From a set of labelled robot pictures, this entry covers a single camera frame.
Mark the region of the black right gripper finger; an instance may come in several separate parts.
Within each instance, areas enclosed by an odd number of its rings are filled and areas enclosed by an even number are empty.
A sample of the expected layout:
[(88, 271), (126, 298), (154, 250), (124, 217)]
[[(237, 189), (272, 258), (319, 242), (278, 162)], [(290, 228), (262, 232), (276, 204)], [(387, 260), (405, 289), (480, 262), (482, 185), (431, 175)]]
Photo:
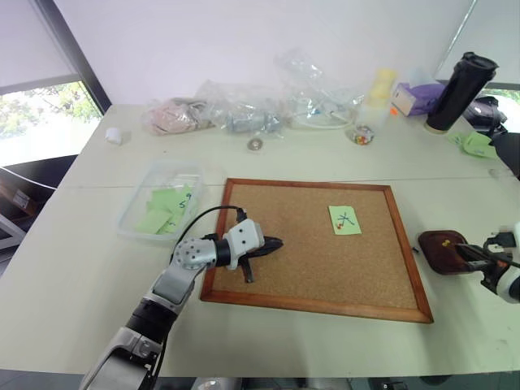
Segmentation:
[(477, 245), (456, 244), (455, 249), (462, 258), (487, 258), (485, 250)]
[(468, 262), (467, 265), (471, 271), (491, 271), (492, 269), (507, 267), (519, 268), (519, 264), (517, 262), (504, 260), (478, 260)]

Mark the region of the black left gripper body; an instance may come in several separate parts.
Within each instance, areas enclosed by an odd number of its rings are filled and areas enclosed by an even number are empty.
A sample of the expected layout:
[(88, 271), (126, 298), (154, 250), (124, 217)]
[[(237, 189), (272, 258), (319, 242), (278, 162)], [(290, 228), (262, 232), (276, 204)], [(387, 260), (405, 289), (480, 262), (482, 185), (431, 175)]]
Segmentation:
[(259, 258), (268, 255), (271, 252), (271, 237), (264, 237), (264, 244), (256, 249), (251, 249), (240, 257), (241, 262), (245, 262), (250, 258)]

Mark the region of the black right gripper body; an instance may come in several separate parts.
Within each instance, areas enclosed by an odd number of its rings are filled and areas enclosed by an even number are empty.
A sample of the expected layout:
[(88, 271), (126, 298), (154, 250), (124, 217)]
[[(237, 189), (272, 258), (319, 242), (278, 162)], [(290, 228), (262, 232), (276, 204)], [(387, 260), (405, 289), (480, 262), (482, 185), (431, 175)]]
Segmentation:
[(512, 261), (511, 249), (514, 247), (514, 234), (512, 232), (498, 232), (495, 236), (488, 237), (483, 244), (486, 255), (501, 261)]

